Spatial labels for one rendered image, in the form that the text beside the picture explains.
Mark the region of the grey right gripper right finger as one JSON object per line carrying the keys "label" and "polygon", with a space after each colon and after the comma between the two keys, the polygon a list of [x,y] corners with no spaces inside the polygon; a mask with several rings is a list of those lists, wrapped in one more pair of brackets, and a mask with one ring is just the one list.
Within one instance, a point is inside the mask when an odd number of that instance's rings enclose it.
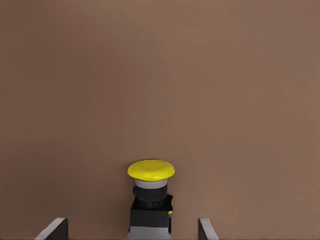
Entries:
{"label": "grey right gripper right finger", "polygon": [[206,217],[198,218],[197,239],[198,240],[220,240],[209,218],[206,218]]}

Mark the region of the yellow mushroom push-button switch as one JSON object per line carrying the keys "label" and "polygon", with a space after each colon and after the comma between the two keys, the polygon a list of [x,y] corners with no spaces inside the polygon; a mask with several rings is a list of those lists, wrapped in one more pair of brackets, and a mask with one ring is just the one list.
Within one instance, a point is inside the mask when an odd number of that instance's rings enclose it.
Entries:
{"label": "yellow mushroom push-button switch", "polygon": [[174,166],[159,159],[132,163],[127,174],[134,179],[134,200],[130,208],[127,240],[171,240],[173,196],[168,194],[168,179]]}

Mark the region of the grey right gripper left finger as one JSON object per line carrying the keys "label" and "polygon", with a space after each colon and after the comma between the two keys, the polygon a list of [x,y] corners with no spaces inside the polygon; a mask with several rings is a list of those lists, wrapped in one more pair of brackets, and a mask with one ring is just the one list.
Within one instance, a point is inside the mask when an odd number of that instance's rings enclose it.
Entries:
{"label": "grey right gripper left finger", "polygon": [[68,219],[56,218],[34,240],[68,240]]}

